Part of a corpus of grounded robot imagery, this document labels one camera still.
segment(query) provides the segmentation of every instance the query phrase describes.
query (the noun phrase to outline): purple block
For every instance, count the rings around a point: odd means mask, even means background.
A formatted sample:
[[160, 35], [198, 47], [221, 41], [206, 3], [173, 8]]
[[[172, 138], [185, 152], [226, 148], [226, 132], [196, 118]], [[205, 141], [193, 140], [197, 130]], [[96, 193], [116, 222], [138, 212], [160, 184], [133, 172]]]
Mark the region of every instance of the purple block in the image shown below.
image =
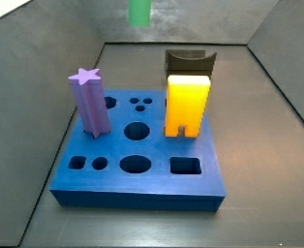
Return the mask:
[[86, 71], [80, 68], [78, 74], [68, 78], [84, 131], [92, 133], [94, 138], [110, 132], [102, 78], [97, 75], [98, 71], [100, 69]]

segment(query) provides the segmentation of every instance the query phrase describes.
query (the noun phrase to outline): foam block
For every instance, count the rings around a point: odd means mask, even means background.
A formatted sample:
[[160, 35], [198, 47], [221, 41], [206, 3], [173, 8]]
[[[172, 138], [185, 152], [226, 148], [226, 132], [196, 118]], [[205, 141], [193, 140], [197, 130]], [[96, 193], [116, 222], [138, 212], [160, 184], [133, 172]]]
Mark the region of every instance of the foam block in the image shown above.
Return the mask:
[[80, 118], [50, 184], [61, 205], [217, 211], [226, 196], [206, 116], [197, 139], [164, 135], [165, 92], [108, 90], [112, 132]]

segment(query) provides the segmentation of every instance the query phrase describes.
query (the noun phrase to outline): yellow rectangular block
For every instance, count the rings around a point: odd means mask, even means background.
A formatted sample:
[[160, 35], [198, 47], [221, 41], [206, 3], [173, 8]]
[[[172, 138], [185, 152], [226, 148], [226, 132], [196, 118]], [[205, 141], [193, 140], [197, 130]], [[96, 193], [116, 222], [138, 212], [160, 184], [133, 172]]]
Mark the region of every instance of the yellow rectangular block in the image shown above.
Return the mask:
[[185, 137], [198, 136], [209, 88], [208, 76], [170, 75], [168, 77], [166, 137], [177, 137], [180, 127], [185, 128]]

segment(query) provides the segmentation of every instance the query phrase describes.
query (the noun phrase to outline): gray floor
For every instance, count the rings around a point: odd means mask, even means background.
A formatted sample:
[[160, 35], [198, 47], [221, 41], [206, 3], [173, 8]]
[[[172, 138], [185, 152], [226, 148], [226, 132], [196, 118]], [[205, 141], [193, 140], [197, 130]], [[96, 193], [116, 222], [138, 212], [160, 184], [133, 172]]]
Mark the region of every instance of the gray floor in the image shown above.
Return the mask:
[[304, 125], [245, 46], [106, 45], [106, 88], [164, 89], [168, 48], [217, 51], [208, 105], [218, 212], [62, 208], [46, 188], [22, 245], [304, 246]]

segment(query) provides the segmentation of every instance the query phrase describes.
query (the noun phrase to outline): circular hole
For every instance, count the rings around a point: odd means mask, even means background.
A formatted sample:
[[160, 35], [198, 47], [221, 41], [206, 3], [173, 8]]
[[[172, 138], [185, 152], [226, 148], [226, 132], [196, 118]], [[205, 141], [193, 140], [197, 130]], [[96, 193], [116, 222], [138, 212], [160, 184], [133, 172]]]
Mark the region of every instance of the circular hole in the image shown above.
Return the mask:
[[144, 103], [148, 104], [148, 105], [152, 104], [152, 98], [146, 98], [146, 99], [144, 100]]
[[142, 140], [150, 133], [150, 128], [144, 122], [130, 123], [124, 130], [125, 137], [130, 140]]
[[105, 97], [106, 108], [112, 109], [116, 106], [116, 99], [113, 97]]
[[138, 98], [136, 98], [136, 97], [134, 98], [130, 98], [130, 103], [132, 104], [137, 104], [138, 102], [140, 102]]
[[120, 161], [120, 167], [128, 173], [144, 173], [152, 167], [152, 161], [138, 155], [128, 156]]
[[85, 164], [86, 158], [82, 156], [73, 156], [70, 158], [68, 167], [73, 170], [81, 170], [84, 168], [84, 164]]
[[141, 112], [144, 111], [146, 108], [142, 105], [136, 106], [136, 111]]
[[104, 157], [97, 158], [93, 161], [94, 170], [102, 170], [108, 166], [108, 159]]

